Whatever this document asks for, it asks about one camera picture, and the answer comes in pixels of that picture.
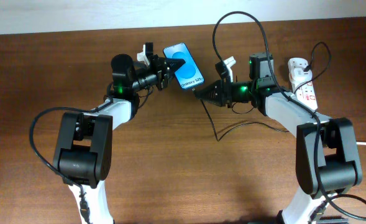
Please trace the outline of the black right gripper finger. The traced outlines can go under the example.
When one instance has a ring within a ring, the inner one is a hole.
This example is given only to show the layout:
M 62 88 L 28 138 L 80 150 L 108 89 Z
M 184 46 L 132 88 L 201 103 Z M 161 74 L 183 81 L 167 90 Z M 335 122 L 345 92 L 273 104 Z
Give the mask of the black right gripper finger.
M 200 100 L 206 101 L 210 104 L 216 105 L 216 106 L 226 106 L 226 99 L 222 95 L 218 94 L 206 94 L 206 95 L 198 95 L 198 98 Z
M 196 97 L 222 97 L 224 91 L 224 81 L 217 80 L 202 90 L 195 90 Z

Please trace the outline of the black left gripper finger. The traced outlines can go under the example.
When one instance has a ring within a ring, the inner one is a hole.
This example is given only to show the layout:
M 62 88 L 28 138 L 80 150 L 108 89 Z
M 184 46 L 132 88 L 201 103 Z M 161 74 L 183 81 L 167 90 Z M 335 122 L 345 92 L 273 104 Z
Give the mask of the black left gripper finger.
M 159 76 L 158 82 L 157 82 L 158 91 L 162 91 L 162 90 L 166 89 L 169 86 L 169 84 L 172 82 L 173 79 L 174 79 L 174 73 L 161 74 Z
M 161 70 L 164 73 L 175 73 L 186 63 L 182 58 L 164 58 L 160 57 Z

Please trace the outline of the blue screen smartphone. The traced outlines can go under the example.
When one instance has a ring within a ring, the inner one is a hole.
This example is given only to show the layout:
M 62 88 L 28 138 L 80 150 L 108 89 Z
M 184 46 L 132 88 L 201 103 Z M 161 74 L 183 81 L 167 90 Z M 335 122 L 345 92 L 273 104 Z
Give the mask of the blue screen smartphone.
M 192 89 L 204 83 L 204 77 L 185 43 L 165 47 L 163 54 L 166 58 L 185 61 L 185 64 L 175 72 L 176 79 L 183 90 Z

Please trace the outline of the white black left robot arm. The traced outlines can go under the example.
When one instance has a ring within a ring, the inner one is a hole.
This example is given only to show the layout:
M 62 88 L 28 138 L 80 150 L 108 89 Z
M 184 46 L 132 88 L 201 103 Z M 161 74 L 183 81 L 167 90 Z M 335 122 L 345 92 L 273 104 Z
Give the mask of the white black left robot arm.
M 168 86 L 183 59 L 146 55 L 133 61 L 127 54 L 112 58 L 111 86 L 104 103 L 90 112 L 68 109 L 62 116 L 53 164 L 73 192 L 82 223 L 114 223 L 105 180 L 111 168 L 112 132 L 134 118 L 138 92 Z

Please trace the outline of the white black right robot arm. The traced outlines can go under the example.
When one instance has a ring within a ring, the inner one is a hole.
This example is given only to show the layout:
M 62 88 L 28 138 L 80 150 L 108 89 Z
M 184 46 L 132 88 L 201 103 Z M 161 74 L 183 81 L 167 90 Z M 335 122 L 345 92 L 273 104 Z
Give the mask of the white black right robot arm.
M 277 83 L 270 53 L 250 56 L 250 81 L 234 82 L 233 58 L 216 64 L 220 79 L 196 91 L 202 102 L 231 107 L 251 103 L 264 116 L 280 123 L 296 138 L 296 178 L 299 183 L 290 204 L 275 223 L 342 223 L 323 219 L 334 200 L 363 179 L 354 127 L 347 118 L 330 118 L 300 102 Z

